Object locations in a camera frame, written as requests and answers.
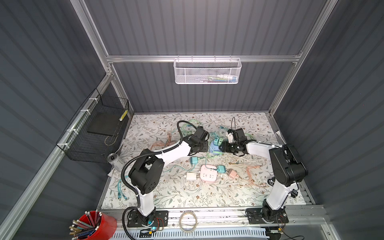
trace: red pencil holder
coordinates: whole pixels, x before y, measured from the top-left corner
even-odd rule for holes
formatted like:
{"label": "red pencil holder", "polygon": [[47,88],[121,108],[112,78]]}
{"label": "red pencil holder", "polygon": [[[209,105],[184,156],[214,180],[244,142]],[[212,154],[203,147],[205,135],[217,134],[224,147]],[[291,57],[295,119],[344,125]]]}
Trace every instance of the red pencil holder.
{"label": "red pencil holder", "polygon": [[[96,212],[90,211],[90,214],[91,217],[94,219]],[[87,224],[91,224],[85,214],[81,216],[79,220]],[[99,225],[99,228],[90,237],[86,238],[86,240],[108,240],[115,233],[117,226],[118,224],[115,218],[103,213],[101,215],[101,223]]]}

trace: black wire basket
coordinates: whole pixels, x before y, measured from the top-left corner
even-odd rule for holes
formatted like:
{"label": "black wire basket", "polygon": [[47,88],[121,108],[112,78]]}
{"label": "black wire basket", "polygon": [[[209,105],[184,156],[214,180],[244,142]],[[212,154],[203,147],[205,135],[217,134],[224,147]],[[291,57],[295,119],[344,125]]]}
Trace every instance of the black wire basket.
{"label": "black wire basket", "polygon": [[68,125],[67,141],[56,144],[71,160],[106,163],[108,155],[119,149],[129,120],[128,110],[127,99],[99,94],[88,110],[82,110],[75,127],[68,130]]}

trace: gray wall panel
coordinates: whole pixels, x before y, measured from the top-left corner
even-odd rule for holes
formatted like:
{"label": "gray wall panel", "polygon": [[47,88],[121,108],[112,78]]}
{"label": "gray wall panel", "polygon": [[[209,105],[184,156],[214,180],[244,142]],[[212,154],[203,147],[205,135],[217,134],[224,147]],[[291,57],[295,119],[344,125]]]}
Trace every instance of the gray wall panel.
{"label": "gray wall panel", "polygon": [[380,238],[384,3],[342,1],[275,114],[343,239]]}
{"label": "gray wall panel", "polygon": [[325,0],[86,0],[110,55],[292,55]]}
{"label": "gray wall panel", "polygon": [[[2,222],[105,72],[69,1],[1,0],[0,43]],[[67,239],[109,169],[63,159],[14,239]],[[73,190],[75,179],[86,189]],[[48,235],[38,233],[42,222]]]}
{"label": "gray wall panel", "polygon": [[176,84],[172,63],[114,63],[135,112],[268,110],[291,63],[243,63],[238,84]]}

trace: pink power adapter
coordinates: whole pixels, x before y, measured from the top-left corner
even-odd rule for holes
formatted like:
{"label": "pink power adapter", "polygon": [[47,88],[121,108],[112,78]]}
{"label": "pink power adapter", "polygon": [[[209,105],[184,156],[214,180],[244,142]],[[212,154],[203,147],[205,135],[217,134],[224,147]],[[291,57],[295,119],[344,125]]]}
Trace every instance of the pink power adapter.
{"label": "pink power adapter", "polygon": [[217,178],[216,166],[204,164],[200,169],[200,178],[205,183],[215,183]]}

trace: floral patterned surface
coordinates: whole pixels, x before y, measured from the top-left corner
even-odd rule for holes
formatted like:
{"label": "floral patterned surface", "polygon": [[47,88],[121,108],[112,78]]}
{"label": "floral patterned surface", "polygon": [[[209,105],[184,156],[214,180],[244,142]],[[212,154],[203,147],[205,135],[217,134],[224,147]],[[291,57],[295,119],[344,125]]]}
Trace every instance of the floral patterned surface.
{"label": "floral patterned surface", "polygon": [[[217,134],[225,138],[225,132],[231,128],[232,118],[236,118],[236,128],[243,128],[248,139],[277,144],[275,135],[264,113],[212,113],[212,114],[144,114],[134,115],[127,136],[123,142],[120,157],[127,162],[132,157],[140,154],[145,148],[150,148],[156,141],[167,142],[169,133],[172,141],[180,139],[176,123],[187,120],[196,126],[203,126],[210,133],[209,142]],[[191,126],[180,124],[183,134],[193,133]],[[159,184],[154,189],[154,203],[157,208],[179,207],[236,207],[236,206],[261,206],[272,187],[266,181],[273,176],[270,160],[259,156],[245,155],[244,158],[224,153],[214,156],[210,153],[198,153],[201,157],[194,170],[200,170],[201,165],[224,165],[227,169],[235,170],[240,177],[229,178],[226,174],[218,174],[213,184],[186,181],[184,188],[187,190],[201,189],[194,195],[186,194],[180,184],[180,179],[186,171],[174,165],[168,165],[162,173]],[[174,163],[191,169],[189,157],[180,158]],[[252,184],[248,180],[247,171],[252,176]],[[102,204],[102,209],[124,209],[136,206],[136,197],[127,187],[122,185],[122,191],[127,200],[118,199],[118,182],[120,172],[114,171],[108,191]],[[296,198],[287,198],[287,205],[304,205],[305,201],[299,192]]]}

